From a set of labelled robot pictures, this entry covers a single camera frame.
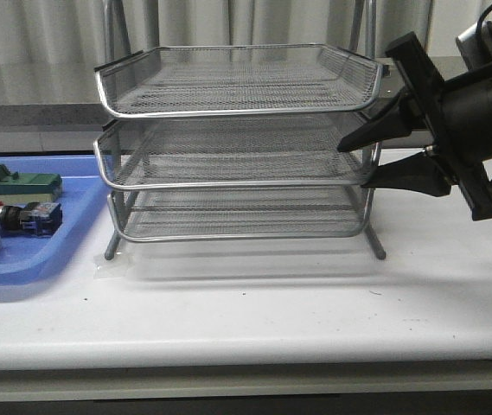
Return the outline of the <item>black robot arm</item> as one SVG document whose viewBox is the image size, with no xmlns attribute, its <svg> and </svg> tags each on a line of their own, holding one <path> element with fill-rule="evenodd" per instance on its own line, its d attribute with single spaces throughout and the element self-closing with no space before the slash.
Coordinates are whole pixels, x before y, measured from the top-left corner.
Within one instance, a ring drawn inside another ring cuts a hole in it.
<svg viewBox="0 0 492 415">
<path fill-rule="evenodd" d="M 427 129 L 433 138 L 419 153 L 381 165 L 367 188 L 393 188 L 441 197 L 458 186 L 473 220 L 492 219 L 492 61 L 445 80 L 414 33 L 391 42 L 404 87 L 360 129 L 337 146 L 349 152 Z"/>
</svg>

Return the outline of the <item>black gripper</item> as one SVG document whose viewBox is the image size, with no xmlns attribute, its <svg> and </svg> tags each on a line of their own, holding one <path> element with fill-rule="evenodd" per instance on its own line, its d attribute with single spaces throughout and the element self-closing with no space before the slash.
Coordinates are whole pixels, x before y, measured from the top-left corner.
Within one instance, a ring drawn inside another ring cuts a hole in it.
<svg viewBox="0 0 492 415">
<path fill-rule="evenodd" d="M 492 159 L 492 62 L 445 80 L 414 33 L 392 41 L 386 54 L 409 92 L 399 92 L 337 150 L 408 137 L 424 127 L 423 117 L 434 137 L 431 157 L 420 152 L 380 165 L 361 186 L 446 196 L 450 181 L 460 188 L 473 220 L 492 219 L 492 178 L 483 166 Z"/>
</svg>

